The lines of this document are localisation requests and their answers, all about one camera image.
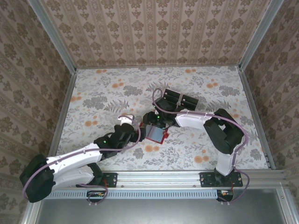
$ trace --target wire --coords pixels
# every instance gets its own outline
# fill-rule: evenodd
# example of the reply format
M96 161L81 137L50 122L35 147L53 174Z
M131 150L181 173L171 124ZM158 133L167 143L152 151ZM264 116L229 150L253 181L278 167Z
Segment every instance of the wire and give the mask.
M244 142L243 142L240 146L238 146L238 147L235 149L235 151L234 151L234 155L233 155L233 159L232 159L232 167L233 167L233 169L235 169L235 171L240 172L241 174L245 175L245 176L247 177L247 180L248 180L248 181L247 181L247 184L246 184L246 186L245 186L245 188L244 188L244 191L240 194L240 196L237 197L236 199L230 201L229 203L233 203L233 202L238 201L238 200L245 194L245 192L247 191L247 188L248 188L248 186L249 186L249 182L250 182L250 178L249 178L249 176L248 176L246 173L244 173L243 171L240 171L240 170L238 170L238 169L235 167L235 159L236 159L236 156L237 156L237 152L238 152L241 148L243 148L243 146L245 146L245 145L248 143L248 140L249 140L248 135L247 135L245 129L244 129L241 125L239 125L237 122L235 122L235 121L233 121L233 120L230 120L230 119L228 119L228 118L224 118L224 117L221 117L221 116L217 116L217 115L214 115L214 114L211 114L211 113L192 112L192 111L187 111L187 112L182 112L182 111L180 111L180 112L170 112L170 111L166 111L166 110L162 109L161 107L159 107L159 106L157 105L157 103L155 102L155 93L156 93L157 91L160 91L160 92L161 92L161 97L163 97L163 91L162 91L162 89L161 89L161 88L156 88L156 89L153 91L153 95L152 95L153 104L155 105L155 107L156 107L158 110L160 110L160 111L162 111L162 112L164 112L164 113L169 113L169 114L194 114L194 115L201 115L201 116L205 116L205 117L213 117L213 118L217 118L217 119L225 120L225 121L227 121L227 122L229 122L229 123L235 125L236 127L238 127L238 128L244 133L245 140L244 140Z
M105 189L105 194L104 194L104 196L98 201L98 202L91 202L90 201L90 197L91 197L91 195L95 195L95 194L97 194L98 192L89 192L89 195L88 195L88 198L87 198L87 201L89 202L89 205L92 205L92 204L94 204L94 205L97 205L97 204L99 204L99 203L102 203L105 199L106 199L106 197L107 197L107 195L108 195L108 188L107 187L104 187L104 186L99 186L99 185L87 185L87 184L79 184L81 187L86 187L86 188L103 188L103 189Z
M234 193L234 183L233 183L233 181L231 181L231 182L232 182L232 188L230 190Z
M140 140L140 137L141 137L141 131L140 131L140 127L138 126L138 124L136 123L136 121L134 121L132 118L128 117L128 116L125 116L125 115L121 115L119 116L119 118L128 118L129 120L132 121L132 123L134 125L137 126L137 130L138 130L138 138L137 138L137 141L129 146L129 147L125 147L125 148L90 148L90 149L87 149L87 150L82 150L82 151L79 151L79 152L76 152L76 153L73 153L73 154L70 154L68 156L65 156L63 158L60 158L60 159L57 159L53 162L50 162L42 167L40 167L35 173L33 173L33 175L31 175L31 177L27 180L26 184L24 185L23 187L23 190L22 190L22 195L23 195L23 198L25 199L28 199L27 196L26 196L26 189L28 187L28 185L30 184L30 182L33 180L33 178L36 177L36 175L38 175L42 170L46 169L47 167L49 166L52 166L54 164L58 164L59 162L63 161L63 160L66 160L66 159L69 159L73 156L76 156L76 155L80 155L82 153L88 153L88 152L94 152L94 151L111 151L111 152L119 152L119 151L125 151L125 150L128 150L130 148L133 148L135 145L138 144L139 140Z

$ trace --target black mounting bracket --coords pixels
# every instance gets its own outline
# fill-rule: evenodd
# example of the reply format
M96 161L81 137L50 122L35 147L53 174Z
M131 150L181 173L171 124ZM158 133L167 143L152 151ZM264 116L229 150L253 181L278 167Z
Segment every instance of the black mounting bracket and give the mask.
M229 175L218 175L215 172L203 172L199 174L202 188L210 187L242 187L243 182L239 172L232 171Z
M103 178L100 182L100 186L107 188L116 188L117 184L117 173L103 173Z

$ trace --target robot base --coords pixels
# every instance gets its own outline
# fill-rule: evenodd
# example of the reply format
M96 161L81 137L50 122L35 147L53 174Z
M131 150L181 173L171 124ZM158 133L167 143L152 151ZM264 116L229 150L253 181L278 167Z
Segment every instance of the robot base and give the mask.
M229 175L223 176L216 169L214 172L203 172L199 174L202 188L210 187L242 187L243 182L239 172L232 171Z

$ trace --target patterned wallpaper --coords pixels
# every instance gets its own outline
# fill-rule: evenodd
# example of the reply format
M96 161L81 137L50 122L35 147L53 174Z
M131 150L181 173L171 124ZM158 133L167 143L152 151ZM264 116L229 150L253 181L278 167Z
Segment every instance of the patterned wallpaper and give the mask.
M299 1L285 0L245 70L277 168L299 208Z
M41 0L77 67L238 64L270 0Z
M19 180L47 154L70 74L25 0L0 1L0 223L15 224L27 202Z

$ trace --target gray leaf pattern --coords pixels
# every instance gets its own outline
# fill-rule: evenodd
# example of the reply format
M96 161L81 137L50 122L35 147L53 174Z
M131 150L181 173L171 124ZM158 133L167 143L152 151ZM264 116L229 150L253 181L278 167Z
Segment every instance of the gray leaf pattern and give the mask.
M77 70L57 154L76 150L113 132L121 114L133 114L139 124L144 114L154 109L151 96L156 88L170 88L197 98L198 111L227 110L249 134L248 145L236 158L237 167L267 168L246 97L241 94L238 71L232 66ZM14 126L5 122L7 130L12 131ZM215 168L217 150L205 131L171 127L168 133L163 144L145 139L99 165L106 171Z

